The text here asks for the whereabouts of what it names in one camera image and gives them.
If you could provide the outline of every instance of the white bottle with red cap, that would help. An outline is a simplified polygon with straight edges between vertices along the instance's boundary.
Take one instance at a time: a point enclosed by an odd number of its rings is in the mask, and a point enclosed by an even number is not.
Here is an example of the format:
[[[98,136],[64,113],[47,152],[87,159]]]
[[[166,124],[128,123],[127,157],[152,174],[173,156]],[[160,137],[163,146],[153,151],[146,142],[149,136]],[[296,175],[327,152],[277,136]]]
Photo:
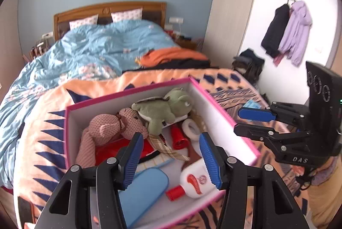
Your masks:
[[[186,167],[180,178],[180,185],[166,192],[169,200],[174,201],[185,194],[191,198],[199,198],[215,189],[211,183],[203,158]]]

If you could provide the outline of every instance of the wooden headboard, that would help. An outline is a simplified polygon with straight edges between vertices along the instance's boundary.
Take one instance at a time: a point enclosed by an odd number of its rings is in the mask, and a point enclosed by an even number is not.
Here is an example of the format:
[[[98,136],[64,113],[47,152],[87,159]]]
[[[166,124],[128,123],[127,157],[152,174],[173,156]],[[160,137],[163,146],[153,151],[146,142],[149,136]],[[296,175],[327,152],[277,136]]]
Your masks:
[[[111,2],[85,6],[54,15],[55,40],[61,39],[70,30],[69,22],[73,20],[99,15],[98,24],[112,23],[111,13],[143,8],[143,19],[157,23],[162,28],[165,25],[165,2],[125,1]]]

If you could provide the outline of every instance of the cardboard box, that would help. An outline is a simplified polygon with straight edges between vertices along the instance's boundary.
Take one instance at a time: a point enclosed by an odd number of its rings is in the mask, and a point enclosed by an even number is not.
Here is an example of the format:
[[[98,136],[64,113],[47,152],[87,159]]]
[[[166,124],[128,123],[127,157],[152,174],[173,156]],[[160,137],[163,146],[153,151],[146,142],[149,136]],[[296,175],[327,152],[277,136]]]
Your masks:
[[[173,88],[183,88],[194,99],[194,108],[202,116],[216,145],[223,147],[227,154],[239,158],[244,164],[251,165],[256,161],[259,152],[251,141],[235,135],[233,132],[235,121],[194,79],[189,77],[128,89],[68,106],[64,130],[67,168],[75,163],[82,131],[93,117],[102,113],[116,114],[138,100],[164,96]],[[163,134],[167,138],[167,132],[163,131]],[[193,146],[200,153],[198,142],[193,142]],[[168,189],[179,184],[182,164],[182,161],[174,160],[160,168],[169,177]],[[215,189],[199,199],[184,196],[172,202],[163,195],[133,227],[168,228],[205,208],[222,194],[223,192]]]

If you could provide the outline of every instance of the red chili graphic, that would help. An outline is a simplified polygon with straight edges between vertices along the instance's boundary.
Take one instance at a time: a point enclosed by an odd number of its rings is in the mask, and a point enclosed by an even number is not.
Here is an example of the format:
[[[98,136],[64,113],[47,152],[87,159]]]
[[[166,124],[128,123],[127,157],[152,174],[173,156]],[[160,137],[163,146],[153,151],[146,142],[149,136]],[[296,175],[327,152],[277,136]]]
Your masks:
[[[202,194],[201,190],[199,189],[199,184],[197,182],[197,179],[194,175],[192,175],[192,174],[188,175],[187,182],[194,186],[197,194]]]

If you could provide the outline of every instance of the white tape roll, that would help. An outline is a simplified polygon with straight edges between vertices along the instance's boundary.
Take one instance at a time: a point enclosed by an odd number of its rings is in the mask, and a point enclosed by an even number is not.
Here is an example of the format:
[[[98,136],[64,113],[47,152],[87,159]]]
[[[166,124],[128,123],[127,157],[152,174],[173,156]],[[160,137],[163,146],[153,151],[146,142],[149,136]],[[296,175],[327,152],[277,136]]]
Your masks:
[[[182,124],[182,130],[184,134],[191,140],[198,141],[201,134],[197,124],[192,119],[186,119]]]

